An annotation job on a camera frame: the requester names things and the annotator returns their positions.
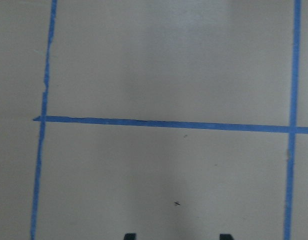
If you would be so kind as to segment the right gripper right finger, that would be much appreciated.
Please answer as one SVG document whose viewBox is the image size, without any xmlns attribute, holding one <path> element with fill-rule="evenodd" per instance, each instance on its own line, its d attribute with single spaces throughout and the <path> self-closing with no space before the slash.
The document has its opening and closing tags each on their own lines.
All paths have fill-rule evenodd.
<svg viewBox="0 0 308 240">
<path fill-rule="evenodd" d="M 219 235 L 219 240 L 235 240 L 234 237 L 229 233 L 221 233 Z"/>
</svg>

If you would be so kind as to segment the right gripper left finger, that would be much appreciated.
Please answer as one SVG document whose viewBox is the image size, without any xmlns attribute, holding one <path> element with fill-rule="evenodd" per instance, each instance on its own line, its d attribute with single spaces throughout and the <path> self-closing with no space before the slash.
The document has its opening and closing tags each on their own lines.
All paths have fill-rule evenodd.
<svg viewBox="0 0 308 240">
<path fill-rule="evenodd" d="M 136 240 L 136 233 L 126 233 L 123 240 Z"/>
</svg>

